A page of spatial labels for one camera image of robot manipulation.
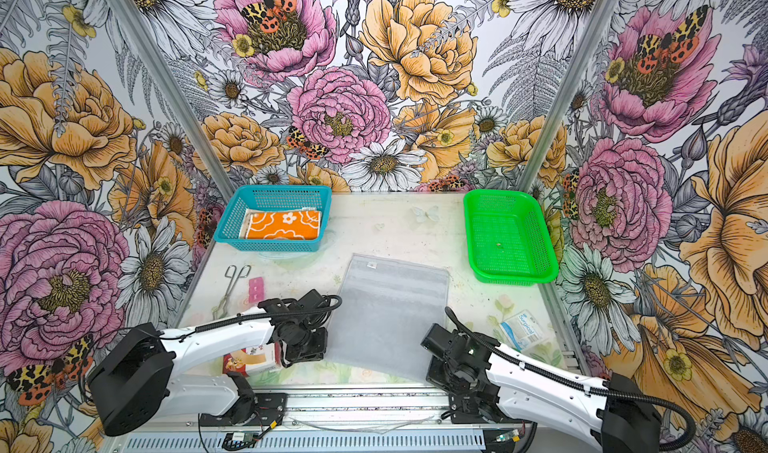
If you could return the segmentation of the grey cloth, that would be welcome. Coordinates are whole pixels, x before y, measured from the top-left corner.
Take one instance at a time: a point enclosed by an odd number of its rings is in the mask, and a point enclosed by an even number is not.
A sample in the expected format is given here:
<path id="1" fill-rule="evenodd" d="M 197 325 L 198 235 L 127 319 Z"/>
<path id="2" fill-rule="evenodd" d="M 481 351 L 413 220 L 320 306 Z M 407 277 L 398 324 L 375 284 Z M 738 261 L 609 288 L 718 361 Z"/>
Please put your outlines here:
<path id="1" fill-rule="evenodd" d="M 445 269 L 353 255 L 327 326 L 325 359 L 424 383 L 431 354 L 421 342 L 444 322 L 449 287 Z"/>

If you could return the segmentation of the orange white towel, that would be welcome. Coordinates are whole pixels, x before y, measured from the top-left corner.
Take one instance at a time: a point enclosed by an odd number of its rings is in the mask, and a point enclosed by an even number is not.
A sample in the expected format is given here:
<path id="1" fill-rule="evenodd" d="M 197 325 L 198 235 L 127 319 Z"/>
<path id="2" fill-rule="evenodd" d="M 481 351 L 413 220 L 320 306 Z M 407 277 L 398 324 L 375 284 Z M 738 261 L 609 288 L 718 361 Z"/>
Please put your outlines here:
<path id="1" fill-rule="evenodd" d="M 314 208 L 260 211 L 247 209 L 240 239 L 247 240 L 315 240 L 320 235 L 323 215 Z"/>

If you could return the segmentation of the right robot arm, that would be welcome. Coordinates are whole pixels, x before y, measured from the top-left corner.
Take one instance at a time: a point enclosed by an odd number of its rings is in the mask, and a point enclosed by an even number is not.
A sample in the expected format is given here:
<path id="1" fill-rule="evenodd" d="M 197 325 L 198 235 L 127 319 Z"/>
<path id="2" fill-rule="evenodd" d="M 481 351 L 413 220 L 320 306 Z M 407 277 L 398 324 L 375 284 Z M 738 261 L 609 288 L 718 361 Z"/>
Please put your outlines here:
<path id="1" fill-rule="evenodd" d="M 431 355 L 429 384 L 448 395 L 445 418 L 486 424 L 496 444 L 531 443 L 541 427 L 600 452 L 672 452 L 689 445 L 697 423 L 683 407 L 641 392 L 630 378 L 570 373 L 471 331 L 451 308 L 448 330 L 433 324 L 421 345 Z"/>

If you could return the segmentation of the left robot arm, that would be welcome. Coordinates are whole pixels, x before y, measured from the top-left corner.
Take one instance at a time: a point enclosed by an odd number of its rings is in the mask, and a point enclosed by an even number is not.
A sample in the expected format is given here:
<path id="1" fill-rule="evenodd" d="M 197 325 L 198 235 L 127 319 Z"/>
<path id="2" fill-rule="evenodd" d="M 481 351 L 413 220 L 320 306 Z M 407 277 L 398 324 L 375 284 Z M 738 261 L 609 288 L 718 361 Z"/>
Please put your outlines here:
<path id="1" fill-rule="evenodd" d="M 205 426 L 260 423 L 277 406 L 258 400 L 243 373 L 198 377 L 192 369 L 247 347 L 278 347 L 284 366 L 320 360 L 328 342 L 325 324 L 341 304 L 340 296 L 312 289 L 299 299 L 264 300 L 197 326 L 130 328 L 86 378 L 105 435 L 123 436 L 155 418 L 187 414 Z"/>

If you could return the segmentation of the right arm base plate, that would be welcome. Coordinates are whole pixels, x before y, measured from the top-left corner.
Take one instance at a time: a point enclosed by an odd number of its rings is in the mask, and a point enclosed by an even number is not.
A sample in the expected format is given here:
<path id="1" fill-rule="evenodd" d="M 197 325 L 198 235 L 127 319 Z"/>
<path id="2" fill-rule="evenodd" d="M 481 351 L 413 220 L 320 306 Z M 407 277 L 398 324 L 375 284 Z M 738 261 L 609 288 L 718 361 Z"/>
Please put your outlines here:
<path id="1" fill-rule="evenodd" d="M 522 423 L 519 418 L 512 418 L 502 413 L 480 394 L 449 393 L 449 418 L 453 424 L 513 424 Z"/>

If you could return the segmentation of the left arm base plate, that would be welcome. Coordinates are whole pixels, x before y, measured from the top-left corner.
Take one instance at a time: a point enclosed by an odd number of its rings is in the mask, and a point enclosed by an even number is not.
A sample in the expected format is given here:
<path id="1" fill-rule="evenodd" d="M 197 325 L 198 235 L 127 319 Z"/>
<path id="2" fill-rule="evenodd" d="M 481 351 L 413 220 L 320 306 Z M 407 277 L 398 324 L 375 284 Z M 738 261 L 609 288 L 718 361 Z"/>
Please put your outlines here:
<path id="1" fill-rule="evenodd" d="M 286 412 L 288 395 L 285 393 L 254 393 L 241 396 L 224 413 L 219 415 L 201 414 L 202 427 L 261 426 L 272 423 L 280 425 Z"/>

